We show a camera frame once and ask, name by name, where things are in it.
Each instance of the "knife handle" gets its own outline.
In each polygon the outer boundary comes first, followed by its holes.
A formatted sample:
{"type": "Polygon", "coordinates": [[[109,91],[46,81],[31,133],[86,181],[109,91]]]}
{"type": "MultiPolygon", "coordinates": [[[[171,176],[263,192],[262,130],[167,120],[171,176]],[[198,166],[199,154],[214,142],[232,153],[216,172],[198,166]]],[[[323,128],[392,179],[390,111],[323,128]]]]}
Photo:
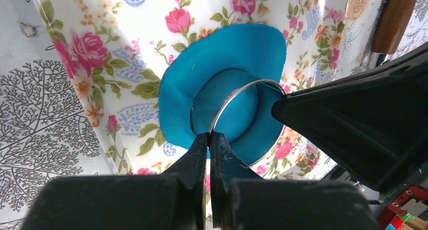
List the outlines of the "knife handle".
{"type": "Polygon", "coordinates": [[[416,0],[388,0],[374,34],[372,52],[393,54],[404,35],[416,0]]]}

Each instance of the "metal ring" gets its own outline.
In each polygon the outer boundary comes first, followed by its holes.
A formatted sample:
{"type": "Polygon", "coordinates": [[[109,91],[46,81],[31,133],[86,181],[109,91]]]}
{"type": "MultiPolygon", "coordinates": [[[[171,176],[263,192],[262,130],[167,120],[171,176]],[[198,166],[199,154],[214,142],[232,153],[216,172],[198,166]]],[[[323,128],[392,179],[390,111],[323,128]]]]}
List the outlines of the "metal ring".
{"type": "Polygon", "coordinates": [[[232,92],[232,94],[230,94],[228,96],[228,98],[226,99],[226,101],[223,103],[222,107],[220,108],[219,112],[217,113],[216,117],[214,118],[214,120],[211,123],[211,127],[209,129],[209,134],[211,135],[214,132],[214,129],[216,128],[217,122],[220,119],[220,116],[222,115],[223,111],[226,109],[226,107],[228,106],[228,104],[237,96],[239,95],[239,93],[241,93],[242,91],[248,89],[249,87],[253,86],[253,85],[257,85],[257,84],[266,84],[267,86],[274,86],[276,88],[273,89],[278,89],[282,95],[285,95],[285,91],[284,89],[281,87],[280,84],[278,84],[276,81],[274,80],[255,80],[251,83],[248,83],[244,86],[242,86],[241,88],[235,90],[232,92]]]}

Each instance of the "blue play dough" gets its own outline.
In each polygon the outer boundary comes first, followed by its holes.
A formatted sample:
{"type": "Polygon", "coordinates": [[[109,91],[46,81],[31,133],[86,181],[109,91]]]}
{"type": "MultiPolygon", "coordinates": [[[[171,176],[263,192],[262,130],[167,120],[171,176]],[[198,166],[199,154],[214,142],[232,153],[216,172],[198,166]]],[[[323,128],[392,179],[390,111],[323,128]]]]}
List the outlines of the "blue play dough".
{"type": "MultiPolygon", "coordinates": [[[[195,139],[190,127],[194,101],[194,129],[207,132],[225,95],[256,79],[279,82],[285,58],[282,33],[262,24],[228,26],[192,44],[168,68],[160,84],[159,120],[166,140],[189,148],[195,139]],[[233,75],[228,77],[227,69],[238,71],[229,70],[233,75]]],[[[281,132],[282,124],[270,115],[272,104],[280,99],[277,91],[253,86],[222,114],[216,131],[225,133],[232,150],[246,164],[261,158],[281,132]]]]}

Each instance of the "black tree print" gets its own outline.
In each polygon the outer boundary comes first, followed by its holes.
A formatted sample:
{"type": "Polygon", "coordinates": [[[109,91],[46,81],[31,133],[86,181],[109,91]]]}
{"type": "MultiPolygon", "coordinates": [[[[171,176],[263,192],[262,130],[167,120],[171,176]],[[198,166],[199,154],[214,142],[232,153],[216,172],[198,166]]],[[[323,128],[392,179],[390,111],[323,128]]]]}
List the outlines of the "black tree print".
{"type": "Polygon", "coordinates": [[[0,209],[27,208],[47,181],[82,173],[79,155],[100,155],[99,142],[62,64],[37,60],[0,76],[0,209]]]}

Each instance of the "tree print tablecloth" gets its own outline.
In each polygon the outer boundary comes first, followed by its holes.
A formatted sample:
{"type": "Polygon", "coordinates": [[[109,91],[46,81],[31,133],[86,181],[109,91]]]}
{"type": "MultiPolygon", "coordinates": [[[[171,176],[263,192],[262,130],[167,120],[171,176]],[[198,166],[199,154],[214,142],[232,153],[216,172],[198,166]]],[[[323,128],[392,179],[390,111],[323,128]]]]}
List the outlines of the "tree print tablecloth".
{"type": "MultiPolygon", "coordinates": [[[[274,26],[287,41],[281,84],[292,92],[366,63],[384,3],[2,0],[8,42],[0,46],[0,229],[17,228],[54,177],[109,174],[110,168],[160,174],[183,155],[159,128],[157,96],[163,73],[192,43],[233,24],[274,26]]],[[[427,41],[426,4],[418,0],[395,57],[427,41]]],[[[252,169],[267,179],[319,179],[334,166],[285,128],[252,169]]]]}

